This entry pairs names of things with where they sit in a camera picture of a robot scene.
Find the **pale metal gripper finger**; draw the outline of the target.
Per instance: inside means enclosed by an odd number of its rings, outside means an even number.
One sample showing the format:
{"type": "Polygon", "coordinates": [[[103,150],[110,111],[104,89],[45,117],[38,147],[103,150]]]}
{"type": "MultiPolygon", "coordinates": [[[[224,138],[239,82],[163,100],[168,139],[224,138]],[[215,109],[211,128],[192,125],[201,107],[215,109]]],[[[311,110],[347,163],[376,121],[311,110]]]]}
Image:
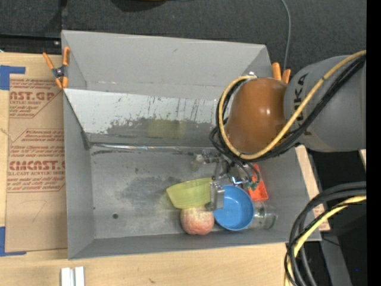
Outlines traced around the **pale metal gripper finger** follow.
{"type": "Polygon", "coordinates": [[[195,154],[192,164],[191,170],[193,172],[197,172],[203,165],[205,164],[205,157],[203,154],[195,154]]]}
{"type": "Polygon", "coordinates": [[[217,183],[210,184],[210,202],[207,204],[208,211],[215,211],[224,207],[224,187],[217,183]]]}

